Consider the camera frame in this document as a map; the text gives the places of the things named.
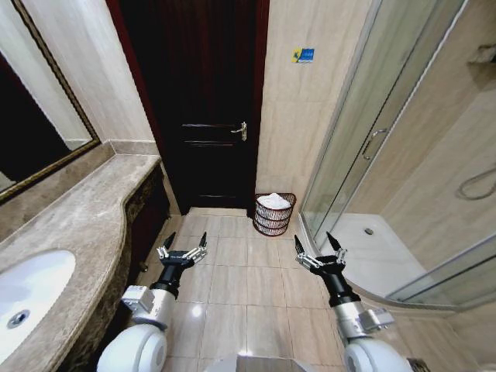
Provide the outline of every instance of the wastebasket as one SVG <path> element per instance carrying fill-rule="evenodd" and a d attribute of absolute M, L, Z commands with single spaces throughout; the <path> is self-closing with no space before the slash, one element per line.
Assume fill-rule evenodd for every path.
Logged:
<path fill-rule="evenodd" d="M 285 209 L 272 209 L 263 206 L 258 198 L 269 194 L 255 194 L 255 218 L 253 219 L 253 227 L 265 236 L 279 236 L 288 229 L 289 220 L 293 207 L 296 203 L 295 194 L 288 192 L 278 192 L 278 194 L 291 205 Z"/>

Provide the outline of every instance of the dark brown door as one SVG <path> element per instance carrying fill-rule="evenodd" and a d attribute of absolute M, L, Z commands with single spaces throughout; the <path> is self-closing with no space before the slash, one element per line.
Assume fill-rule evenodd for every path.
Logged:
<path fill-rule="evenodd" d="M 268 2 L 108 0 L 108 5 L 135 81 L 142 79 L 142 89 L 136 85 L 142 101 L 144 95 L 149 101 L 147 115 L 153 115 L 153 134 L 181 211 L 250 208 Z M 233 133 L 243 122 L 246 140 Z"/>

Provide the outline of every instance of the white sink basin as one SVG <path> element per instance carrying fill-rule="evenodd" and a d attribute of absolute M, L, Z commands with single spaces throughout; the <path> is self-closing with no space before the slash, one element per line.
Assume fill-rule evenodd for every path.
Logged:
<path fill-rule="evenodd" d="M 0 274 L 0 363 L 48 313 L 75 266 L 74 254 L 67 250 L 52 250 Z"/>

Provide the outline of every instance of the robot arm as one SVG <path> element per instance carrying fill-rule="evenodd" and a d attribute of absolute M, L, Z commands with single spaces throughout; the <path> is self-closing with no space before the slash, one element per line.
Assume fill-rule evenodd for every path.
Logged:
<path fill-rule="evenodd" d="M 349 372 L 412 372 L 407 360 L 393 347 L 370 336 L 372 332 L 386 328 L 394 319 L 384 308 L 365 310 L 360 296 L 346 283 L 343 276 L 346 250 L 327 233 L 335 255 L 314 258 L 305 253 L 298 237 L 294 237 L 296 260 L 311 273 L 319 275 L 329 292 L 329 305 L 336 313 L 339 336 L 345 346 L 346 369 Z"/>
<path fill-rule="evenodd" d="M 136 325 L 120 332 L 105 348 L 98 372 L 161 372 L 167 355 L 164 331 L 171 323 L 181 275 L 207 254 L 207 233 L 190 251 L 170 251 L 175 233 L 157 248 L 164 269 L 150 289 L 131 285 L 122 302 L 133 312 Z"/>

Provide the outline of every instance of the marble countertop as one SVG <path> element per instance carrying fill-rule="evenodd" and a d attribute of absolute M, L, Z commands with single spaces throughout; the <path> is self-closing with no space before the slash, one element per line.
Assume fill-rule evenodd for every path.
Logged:
<path fill-rule="evenodd" d="M 0 371 L 46 371 L 61 363 L 115 272 L 126 234 L 125 204 L 159 161 L 115 155 L 0 243 L 0 272 L 47 250 L 70 250 L 76 257 L 66 288 Z"/>

